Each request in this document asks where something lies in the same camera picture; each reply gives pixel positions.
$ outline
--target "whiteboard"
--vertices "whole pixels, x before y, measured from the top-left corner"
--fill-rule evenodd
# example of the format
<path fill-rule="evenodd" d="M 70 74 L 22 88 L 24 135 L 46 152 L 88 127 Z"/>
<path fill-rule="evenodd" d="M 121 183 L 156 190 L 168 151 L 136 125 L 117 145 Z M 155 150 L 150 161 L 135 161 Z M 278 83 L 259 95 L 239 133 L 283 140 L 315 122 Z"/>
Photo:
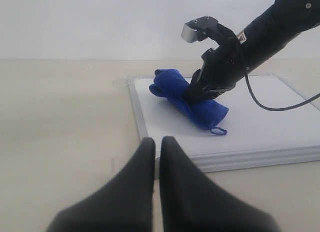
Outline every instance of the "whiteboard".
<path fill-rule="evenodd" d="M 266 106 L 285 107 L 305 100 L 276 75 L 249 79 L 256 97 Z M 245 80 L 241 80 L 217 100 L 229 112 L 219 124 L 228 134 L 216 136 L 199 129 L 166 99 L 154 96 L 149 91 L 153 78 L 130 81 L 140 138 L 155 140 L 157 157 L 162 138 L 174 136 L 194 163 L 207 172 L 320 160 L 320 110 L 313 104 L 290 111 L 266 111 L 252 100 Z"/>

